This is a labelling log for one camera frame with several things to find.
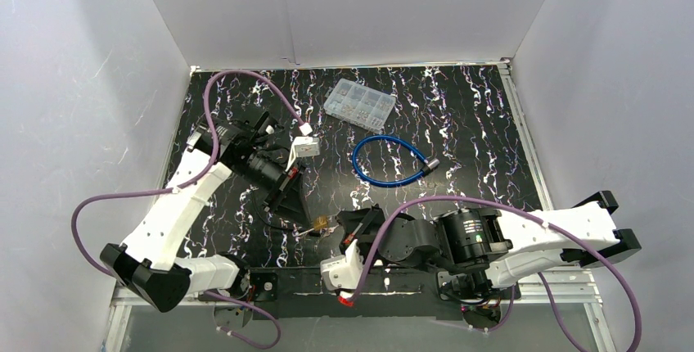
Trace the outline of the small silver lock key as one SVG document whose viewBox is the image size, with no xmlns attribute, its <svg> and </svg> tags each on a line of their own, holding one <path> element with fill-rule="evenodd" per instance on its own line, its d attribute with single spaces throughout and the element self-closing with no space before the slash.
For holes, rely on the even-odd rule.
<svg viewBox="0 0 694 352">
<path fill-rule="evenodd" d="M 336 227 L 325 228 L 321 231 L 320 236 L 321 237 L 327 237 L 327 236 L 331 235 L 335 230 L 336 230 Z"/>
</svg>

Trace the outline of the small brass padlock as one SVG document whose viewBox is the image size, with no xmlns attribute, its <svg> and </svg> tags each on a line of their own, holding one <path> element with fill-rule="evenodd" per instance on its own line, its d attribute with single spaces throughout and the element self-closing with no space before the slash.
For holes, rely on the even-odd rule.
<svg viewBox="0 0 694 352">
<path fill-rule="evenodd" d="M 326 215 L 322 215 L 313 220 L 312 226 L 306 230 L 306 232 L 319 232 L 323 229 L 329 227 L 330 218 Z"/>
</svg>

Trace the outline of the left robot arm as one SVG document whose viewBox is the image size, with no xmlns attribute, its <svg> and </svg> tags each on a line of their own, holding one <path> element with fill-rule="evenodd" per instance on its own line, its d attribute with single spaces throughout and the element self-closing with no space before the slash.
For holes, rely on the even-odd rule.
<svg viewBox="0 0 694 352">
<path fill-rule="evenodd" d="M 215 120 L 196 127 L 187 140 L 180 163 L 167 186 L 142 222 L 120 243 L 106 245 L 100 259 L 110 274 L 135 295 L 162 313 L 175 308 L 185 296 L 205 291 L 226 291 L 242 298 L 250 289 L 250 267 L 240 257 L 222 253 L 184 259 L 178 248 L 214 192 L 236 174 L 265 193 L 264 211 L 295 223 L 310 220 L 302 192 L 305 167 L 301 157 L 316 156 L 319 140 L 310 127 L 300 127 L 287 161 L 267 153 L 270 135 L 280 129 L 263 113 L 255 124 L 247 120 Z"/>
</svg>

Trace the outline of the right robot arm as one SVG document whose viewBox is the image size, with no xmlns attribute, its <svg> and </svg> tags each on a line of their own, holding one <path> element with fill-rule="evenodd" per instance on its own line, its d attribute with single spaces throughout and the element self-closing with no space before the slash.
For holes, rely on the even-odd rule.
<svg viewBox="0 0 694 352">
<path fill-rule="evenodd" d="M 600 267 L 593 250 L 612 264 L 636 254 L 642 246 L 634 231 L 617 228 L 611 217 L 618 207 L 611 192 L 599 191 L 572 208 L 536 210 L 529 218 L 488 205 L 432 220 L 398 214 L 385 231 L 385 215 L 377 206 L 342 211 L 340 240 L 320 271 L 328 289 L 354 291 L 374 250 L 384 264 L 462 275 L 476 294 L 502 290 L 563 264 Z"/>
</svg>

